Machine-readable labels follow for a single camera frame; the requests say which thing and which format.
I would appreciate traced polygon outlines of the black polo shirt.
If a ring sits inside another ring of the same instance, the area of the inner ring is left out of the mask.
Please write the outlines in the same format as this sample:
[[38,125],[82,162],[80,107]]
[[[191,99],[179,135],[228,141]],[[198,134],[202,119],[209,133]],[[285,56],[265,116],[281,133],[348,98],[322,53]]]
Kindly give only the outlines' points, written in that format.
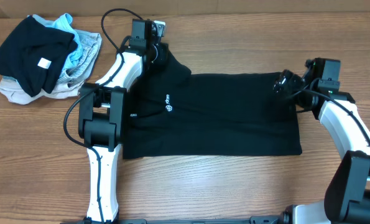
[[274,91],[278,77],[193,74],[169,55],[129,91],[123,157],[301,154],[295,105]]

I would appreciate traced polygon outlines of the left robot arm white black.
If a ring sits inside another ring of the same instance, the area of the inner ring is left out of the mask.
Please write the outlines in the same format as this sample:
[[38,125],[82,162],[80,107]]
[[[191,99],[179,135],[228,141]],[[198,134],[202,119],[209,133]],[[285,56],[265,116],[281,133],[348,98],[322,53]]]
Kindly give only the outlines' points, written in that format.
[[90,202],[83,223],[117,223],[116,196],[119,152],[124,140],[127,92],[153,63],[163,64],[167,44],[162,43],[163,21],[134,19],[131,35],[105,76],[82,86],[78,134],[90,160]]

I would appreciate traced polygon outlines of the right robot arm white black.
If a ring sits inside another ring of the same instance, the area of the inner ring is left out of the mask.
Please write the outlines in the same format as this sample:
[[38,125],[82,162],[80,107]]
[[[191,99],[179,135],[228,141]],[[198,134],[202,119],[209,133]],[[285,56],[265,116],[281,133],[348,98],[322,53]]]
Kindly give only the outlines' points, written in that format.
[[274,85],[313,112],[341,157],[324,199],[290,206],[281,223],[370,223],[370,131],[351,95],[339,91],[338,74],[310,68],[300,77],[285,70]]

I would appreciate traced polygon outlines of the light denim jeans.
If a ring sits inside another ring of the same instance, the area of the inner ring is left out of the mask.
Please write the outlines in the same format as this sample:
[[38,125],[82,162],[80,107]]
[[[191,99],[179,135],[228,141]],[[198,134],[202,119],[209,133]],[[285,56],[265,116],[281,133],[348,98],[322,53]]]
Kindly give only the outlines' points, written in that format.
[[101,48],[102,38],[99,33],[74,31],[74,41],[78,46],[67,57],[57,81],[58,90],[79,88],[90,77]]

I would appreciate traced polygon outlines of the light blue garment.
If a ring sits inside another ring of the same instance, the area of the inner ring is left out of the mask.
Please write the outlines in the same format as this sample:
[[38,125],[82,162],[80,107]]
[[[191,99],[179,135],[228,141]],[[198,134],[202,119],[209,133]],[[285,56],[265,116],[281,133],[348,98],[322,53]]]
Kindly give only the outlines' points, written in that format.
[[62,31],[69,38],[70,52],[66,56],[63,70],[75,68],[83,55],[83,48],[78,32],[72,27],[73,18],[69,13],[64,13],[54,21],[46,20],[39,15],[33,14],[32,17],[47,28],[52,28]]

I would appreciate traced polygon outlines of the folded black garment on pile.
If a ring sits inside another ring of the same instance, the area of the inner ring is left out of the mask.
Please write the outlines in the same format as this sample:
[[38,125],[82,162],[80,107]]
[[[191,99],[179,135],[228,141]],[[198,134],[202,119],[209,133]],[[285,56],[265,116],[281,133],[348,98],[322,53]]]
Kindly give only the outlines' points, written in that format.
[[32,16],[21,21],[0,46],[0,75],[17,80],[30,96],[51,93],[70,52],[70,38]]

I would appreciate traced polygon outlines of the beige folded garment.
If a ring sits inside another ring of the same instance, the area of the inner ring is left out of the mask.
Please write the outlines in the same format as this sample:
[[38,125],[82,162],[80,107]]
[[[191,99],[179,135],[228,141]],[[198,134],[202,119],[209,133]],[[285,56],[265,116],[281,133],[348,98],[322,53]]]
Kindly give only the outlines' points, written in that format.
[[58,100],[77,96],[84,82],[85,81],[83,80],[82,82],[77,83],[60,83],[55,86],[51,93],[47,93],[41,89],[40,93],[37,95],[30,96],[16,81],[3,78],[0,81],[0,93],[3,94],[11,103],[27,105],[43,96]]

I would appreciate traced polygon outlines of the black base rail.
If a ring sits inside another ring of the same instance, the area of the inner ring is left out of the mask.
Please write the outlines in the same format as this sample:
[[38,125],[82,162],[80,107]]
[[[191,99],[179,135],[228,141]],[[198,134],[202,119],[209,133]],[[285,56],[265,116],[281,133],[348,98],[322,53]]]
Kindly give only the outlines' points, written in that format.
[[250,218],[230,218],[230,219],[197,219],[197,220],[151,220],[146,219],[123,219],[114,221],[106,220],[105,224],[290,224],[300,223],[292,221],[288,213],[283,215],[252,216]]

